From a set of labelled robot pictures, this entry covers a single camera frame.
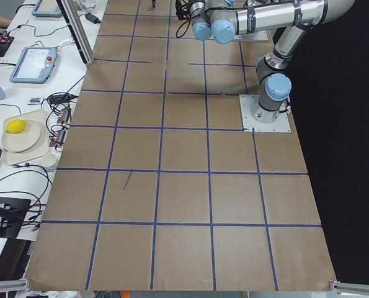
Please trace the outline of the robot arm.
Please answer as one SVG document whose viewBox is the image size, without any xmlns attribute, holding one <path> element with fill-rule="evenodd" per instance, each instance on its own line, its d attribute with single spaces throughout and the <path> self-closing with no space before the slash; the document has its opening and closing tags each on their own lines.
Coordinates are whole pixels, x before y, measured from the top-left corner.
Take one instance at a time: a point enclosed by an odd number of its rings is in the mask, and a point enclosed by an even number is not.
<svg viewBox="0 0 369 298">
<path fill-rule="evenodd" d="M 175 0 L 176 16 L 178 20 L 191 20 L 205 8 L 205 1 Z"/>
<path fill-rule="evenodd" d="M 251 116 L 263 124 L 276 121 L 289 96 L 291 81 L 284 75 L 299 42 L 313 27 L 344 15 L 353 1 L 246 1 L 242 8 L 233 1 L 189 1 L 194 37 L 227 44 L 237 35 L 283 28 L 272 51 L 256 65 L 261 94 Z"/>
</svg>

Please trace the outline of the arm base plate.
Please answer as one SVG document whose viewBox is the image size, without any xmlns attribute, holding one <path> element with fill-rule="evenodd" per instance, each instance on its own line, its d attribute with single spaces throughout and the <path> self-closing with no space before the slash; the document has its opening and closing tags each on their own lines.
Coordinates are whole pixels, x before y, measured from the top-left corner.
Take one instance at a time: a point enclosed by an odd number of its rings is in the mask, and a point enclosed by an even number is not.
<svg viewBox="0 0 369 298">
<path fill-rule="evenodd" d="M 242 129 L 245 132 L 290 133 L 285 102 L 276 111 L 266 111 L 259 105 L 259 95 L 241 94 L 239 102 Z"/>
<path fill-rule="evenodd" d="M 233 41 L 238 42 L 268 42 L 269 38 L 266 30 L 253 32 L 250 34 L 235 35 Z"/>
</svg>

